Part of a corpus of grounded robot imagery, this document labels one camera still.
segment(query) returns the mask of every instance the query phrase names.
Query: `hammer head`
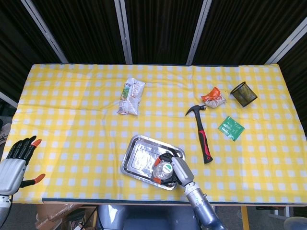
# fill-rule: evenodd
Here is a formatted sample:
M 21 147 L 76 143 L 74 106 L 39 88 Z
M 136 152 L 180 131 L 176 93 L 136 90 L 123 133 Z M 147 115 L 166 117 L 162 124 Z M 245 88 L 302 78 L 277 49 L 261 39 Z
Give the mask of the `hammer head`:
M 198 112 L 198 113 L 199 113 L 200 110 L 206 110 L 206 105 L 201 105 L 201 106 L 195 105 L 195 106 L 192 106 L 192 107 L 187 111 L 186 115 L 187 115 L 189 112 L 191 112 L 191 111 L 193 111 L 194 113 L 195 113 L 195 112 Z

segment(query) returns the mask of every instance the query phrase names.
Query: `floor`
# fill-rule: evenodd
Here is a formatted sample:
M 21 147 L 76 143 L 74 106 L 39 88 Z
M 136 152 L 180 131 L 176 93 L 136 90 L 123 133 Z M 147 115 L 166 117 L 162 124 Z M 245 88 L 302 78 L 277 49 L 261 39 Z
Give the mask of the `floor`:
M 11 117 L 0 116 L 4 124 L 11 123 Z M 4 144 L 0 146 L 0 157 Z M 230 230 L 243 230 L 240 218 L 240 207 L 216 207 L 216 213 L 222 223 Z M 248 207 L 248 219 L 250 230 L 282 230 L 283 220 L 268 216 L 268 210 L 256 210 Z M 13 204 L 11 213 L 1 230 L 35 230 L 36 206 L 30 204 Z

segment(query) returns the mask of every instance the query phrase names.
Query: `label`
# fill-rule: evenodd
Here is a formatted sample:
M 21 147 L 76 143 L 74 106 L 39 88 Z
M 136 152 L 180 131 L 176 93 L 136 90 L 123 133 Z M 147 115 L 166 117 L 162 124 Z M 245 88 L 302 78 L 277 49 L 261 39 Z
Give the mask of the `label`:
M 162 167 L 162 171 L 163 171 L 164 173 L 171 173 L 171 172 L 173 171 L 173 167 L 172 167 L 171 164 L 165 164 L 165 165 L 163 165 L 163 167 Z

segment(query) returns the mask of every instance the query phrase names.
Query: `green packet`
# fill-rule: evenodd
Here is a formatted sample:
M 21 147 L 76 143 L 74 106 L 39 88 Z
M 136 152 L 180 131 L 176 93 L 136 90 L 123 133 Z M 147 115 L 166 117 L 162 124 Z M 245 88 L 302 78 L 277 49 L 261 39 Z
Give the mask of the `green packet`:
M 231 117 L 227 117 L 225 121 L 219 126 L 219 130 L 222 133 L 225 133 L 233 141 L 237 140 L 240 134 L 243 132 L 245 128 L 241 126 L 237 121 L 232 119 Z

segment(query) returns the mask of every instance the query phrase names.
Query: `black mesh cup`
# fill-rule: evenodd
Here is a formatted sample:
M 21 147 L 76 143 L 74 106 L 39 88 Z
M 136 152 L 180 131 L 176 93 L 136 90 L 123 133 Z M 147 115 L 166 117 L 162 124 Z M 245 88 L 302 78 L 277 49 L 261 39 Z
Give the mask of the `black mesh cup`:
M 239 84 L 230 93 L 243 107 L 247 106 L 257 98 L 257 95 L 249 88 L 248 85 L 246 85 L 245 82 Z

